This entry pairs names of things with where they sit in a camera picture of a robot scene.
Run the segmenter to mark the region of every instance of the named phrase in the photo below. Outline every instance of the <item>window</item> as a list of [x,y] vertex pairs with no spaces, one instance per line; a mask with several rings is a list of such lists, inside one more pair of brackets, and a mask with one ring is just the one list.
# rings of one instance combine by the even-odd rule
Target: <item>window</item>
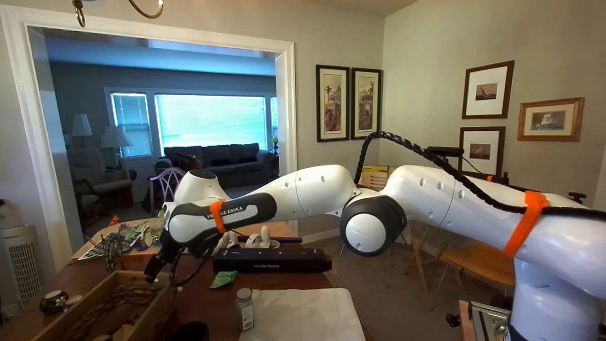
[[251,144],[272,150],[276,97],[109,93],[111,118],[130,142],[123,157],[162,154],[166,146]]
[[251,144],[266,150],[265,97],[157,95],[159,148]]
[[111,114],[115,127],[123,129],[128,146],[123,157],[151,155],[151,127],[145,93],[111,93]]

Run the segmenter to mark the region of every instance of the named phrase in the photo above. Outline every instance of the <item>dark sofa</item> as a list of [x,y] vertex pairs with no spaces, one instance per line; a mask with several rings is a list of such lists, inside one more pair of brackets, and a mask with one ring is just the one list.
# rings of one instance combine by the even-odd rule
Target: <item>dark sofa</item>
[[174,146],[164,157],[183,171],[204,169],[219,178],[223,188],[266,184],[274,178],[274,155],[259,144]]

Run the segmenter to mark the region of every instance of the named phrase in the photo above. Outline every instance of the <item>ceiling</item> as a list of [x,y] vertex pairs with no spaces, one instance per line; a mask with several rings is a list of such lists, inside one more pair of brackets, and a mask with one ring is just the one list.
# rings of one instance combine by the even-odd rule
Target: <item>ceiling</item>
[[[304,0],[386,17],[414,0]],[[151,42],[90,32],[43,30],[54,63],[274,76],[274,57],[259,51]]]

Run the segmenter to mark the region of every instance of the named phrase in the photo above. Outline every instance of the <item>framed picture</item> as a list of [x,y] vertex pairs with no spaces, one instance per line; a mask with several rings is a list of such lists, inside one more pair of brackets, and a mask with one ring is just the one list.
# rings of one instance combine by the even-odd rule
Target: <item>framed picture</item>
[[458,171],[467,174],[501,174],[505,127],[462,127]]
[[380,70],[354,68],[352,138],[361,140],[380,129]]
[[463,119],[507,118],[513,61],[467,68]]
[[348,138],[348,68],[316,66],[318,142]]
[[583,102],[583,97],[522,102],[516,140],[579,140]]

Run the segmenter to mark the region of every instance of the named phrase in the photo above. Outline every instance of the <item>robotic arm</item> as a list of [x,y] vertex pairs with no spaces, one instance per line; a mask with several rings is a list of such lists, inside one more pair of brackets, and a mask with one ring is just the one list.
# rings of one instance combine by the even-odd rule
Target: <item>robotic arm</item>
[[[515,254],[509,339],[596,339],[606,299],[606,214],[545,195],[549,209]],[[361,256],[386,250],[407,220],[431,224],[503,248],[524,216],[524,193],[465,178],[443,167],[399,167],[382,191],[359,190],[338,165],[285,174],[229,199],[213,176],[187,173],[168,209],[162,250],[149,260],[155,279],[187,248],[204,258],[225,229],[314,214],[340,218],[338,231]]]

